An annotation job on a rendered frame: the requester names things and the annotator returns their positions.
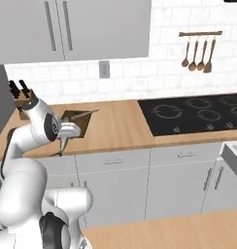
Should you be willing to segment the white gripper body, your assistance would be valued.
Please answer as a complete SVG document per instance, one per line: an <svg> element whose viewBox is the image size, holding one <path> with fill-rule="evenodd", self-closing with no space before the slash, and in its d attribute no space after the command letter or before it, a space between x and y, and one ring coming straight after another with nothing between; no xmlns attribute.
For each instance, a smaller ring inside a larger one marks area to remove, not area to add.
<svg viewBox="0 0 237 249"><path fill-rule="evenodd" d="M59 131L60 137L79 137L81 134L81 129L74 123L64 122L61 124Z"/></svg>

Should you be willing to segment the grey drawer front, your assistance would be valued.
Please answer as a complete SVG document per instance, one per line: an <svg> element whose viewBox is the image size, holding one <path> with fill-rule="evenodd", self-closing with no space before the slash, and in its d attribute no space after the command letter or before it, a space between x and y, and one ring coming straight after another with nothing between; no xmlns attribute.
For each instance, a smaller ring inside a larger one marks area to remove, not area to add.
<svg viewBox="0 0 237 249"><path fill-rule="evenodd" d="M77 173L74 156L41 158L39 162L43 164L47 173L51 176L74 175Z"/></svg>
<svg viewBox="0 0 237 249"><path fill-rule="evenodd" d="M153 148L151 166L171 165L214 160L220 152L221 143L190 144L173 147ZM195 153L196 157L178 158L179 153Z"/></svg>
<svg viewBox="0 0 237 249"><path fill-rule="evenodd" d="M80 174L144 168L149 165L150 149L76 155ZM122 159L121 164L104 164L106 160Z"/></svg>

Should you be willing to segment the wooden knife block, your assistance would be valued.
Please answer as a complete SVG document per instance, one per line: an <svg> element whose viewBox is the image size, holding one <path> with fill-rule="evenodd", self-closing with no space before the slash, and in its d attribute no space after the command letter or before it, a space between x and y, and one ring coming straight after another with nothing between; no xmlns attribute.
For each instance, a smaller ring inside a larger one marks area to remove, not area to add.
<svg viewBox="0 0 237 249"><path fill-rule="evenodd" d="M24 94L22 90L19 91L18 98L14 98L14 103L18 109L18 115L22 121L28 120L25 111L35 107L38 101L39 99L33 89L30 89L27 94Z"/></svg>

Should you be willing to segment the open white drawer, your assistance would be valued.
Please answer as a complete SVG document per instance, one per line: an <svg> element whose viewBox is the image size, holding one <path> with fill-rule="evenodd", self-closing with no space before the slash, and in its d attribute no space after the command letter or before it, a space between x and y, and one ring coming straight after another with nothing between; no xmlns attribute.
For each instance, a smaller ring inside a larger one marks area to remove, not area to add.
<svg viewBox="0 0 237 249"><path fill-rule="evenodd" d="M237 141L223 142L220 156L237 176Z"/></svg>

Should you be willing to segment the dark grey fridge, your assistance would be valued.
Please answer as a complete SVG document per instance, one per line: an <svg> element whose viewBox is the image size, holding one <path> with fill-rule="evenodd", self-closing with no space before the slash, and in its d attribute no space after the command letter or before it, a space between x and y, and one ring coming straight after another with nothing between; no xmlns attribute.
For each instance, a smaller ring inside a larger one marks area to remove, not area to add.
<svg viewBox="0 0 237 249"><path fill-rule="evenodd" d="M10 92L8 76L3 64L0 64L0 134L15 110Z"/></svg>

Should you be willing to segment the black hob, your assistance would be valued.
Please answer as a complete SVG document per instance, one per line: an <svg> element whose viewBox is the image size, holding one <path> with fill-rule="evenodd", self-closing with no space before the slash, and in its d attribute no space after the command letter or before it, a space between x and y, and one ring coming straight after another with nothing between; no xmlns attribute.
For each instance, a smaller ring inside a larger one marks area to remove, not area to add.
<svg viewBox="0 0 237 249"><path fill-rule="evenodd" d="M139 100L153 136L237 129L237 93Z"/></svg>

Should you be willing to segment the small wooden spoon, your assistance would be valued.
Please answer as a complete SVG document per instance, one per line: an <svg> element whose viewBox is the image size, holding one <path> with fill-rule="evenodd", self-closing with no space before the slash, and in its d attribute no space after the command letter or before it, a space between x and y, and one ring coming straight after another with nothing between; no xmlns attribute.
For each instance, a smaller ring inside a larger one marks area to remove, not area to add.
<svg viewBox="0 0 237 249"><path fill-rule="evenodd" d="M187 41L187 43L186 43L186 56L185 56L184 60L182 61L183 67L188 66L188 58L187 57L188 57L189 45L190 45L190 41Z"/></svg>

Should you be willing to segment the wooden spatula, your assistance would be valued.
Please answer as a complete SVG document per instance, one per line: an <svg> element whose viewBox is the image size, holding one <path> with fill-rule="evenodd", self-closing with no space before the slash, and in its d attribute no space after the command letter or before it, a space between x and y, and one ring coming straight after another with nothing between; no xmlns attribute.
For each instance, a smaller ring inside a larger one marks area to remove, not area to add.
<svg viewBox="0 0 237 249"><path fill-rule="evenodd" d="M204 66L203 73L210 73L212 71L212 57L213 57L215 45L216 45L216 38L213 39L213 41L212 41L209 60L207 61L207 63Z"/></svg>

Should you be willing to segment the black handled knife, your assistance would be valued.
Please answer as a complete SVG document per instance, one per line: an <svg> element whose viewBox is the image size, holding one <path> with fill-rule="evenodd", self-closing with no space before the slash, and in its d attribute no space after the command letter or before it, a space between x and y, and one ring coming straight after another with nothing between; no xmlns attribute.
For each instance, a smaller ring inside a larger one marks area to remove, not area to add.
<svg viewBox="0 0 237 249"><path fill-rule="evenodd" d="M15 84L14 81L9 82L9 87L12 95L14 96L15 99L19 98L20 90L18 89L17 85Z"/></svg>
<svg viewBox="0 0 237 249"><path fill-rule="evenodd" d="M29 97L30 97L30 95L29 95L30 90L28 89L28 87L27 87L27 85L25 84L25 82L24 82L23 80L19 80L19 83L20 83L20 85L22 86L22 92L23 92L24 96L25 96L26 98L29 98Z"/></svg>

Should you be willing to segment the grey wall socket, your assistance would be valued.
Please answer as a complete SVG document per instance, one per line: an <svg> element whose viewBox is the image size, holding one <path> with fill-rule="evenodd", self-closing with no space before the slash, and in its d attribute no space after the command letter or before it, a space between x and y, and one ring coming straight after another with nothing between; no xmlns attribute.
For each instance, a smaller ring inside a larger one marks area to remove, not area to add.
<svg viewBox="0 0 237 249"><path fill-rule="evenodd" d="M110 78L110 61L102 60L99 62L99 78L109 79Z"/></svg>

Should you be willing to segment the grey wall cupboard door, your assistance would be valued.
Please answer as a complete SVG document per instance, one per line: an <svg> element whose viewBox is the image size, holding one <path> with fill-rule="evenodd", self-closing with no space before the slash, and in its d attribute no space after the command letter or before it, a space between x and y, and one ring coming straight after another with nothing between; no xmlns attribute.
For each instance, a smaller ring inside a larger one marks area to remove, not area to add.
<svg viewBox="0 0 237 249"><path fill-rule="evenodd" d="M66 60L147 57L152 0L56 0ZM69 51L62 2L67 1Z"/></svg>
<svg viewBox="0 0 237 249"><path fill-rule="evenodd" d="M44 1L49 1L56 51ZM0 0L0 64L64 59L55 0Z"/></svg>

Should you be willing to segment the wooden utensil rail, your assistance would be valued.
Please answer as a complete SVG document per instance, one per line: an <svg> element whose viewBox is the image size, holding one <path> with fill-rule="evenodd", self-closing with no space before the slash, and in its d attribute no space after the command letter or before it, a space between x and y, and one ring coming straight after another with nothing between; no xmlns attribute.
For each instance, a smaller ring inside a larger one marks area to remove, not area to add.
<svg viewBox="0 0 237 249"><path fill-rule="evenodd" d="M220 31L197 31L197 32L179 32L179 37L190 37L190 36L220 36Z"/></svg>

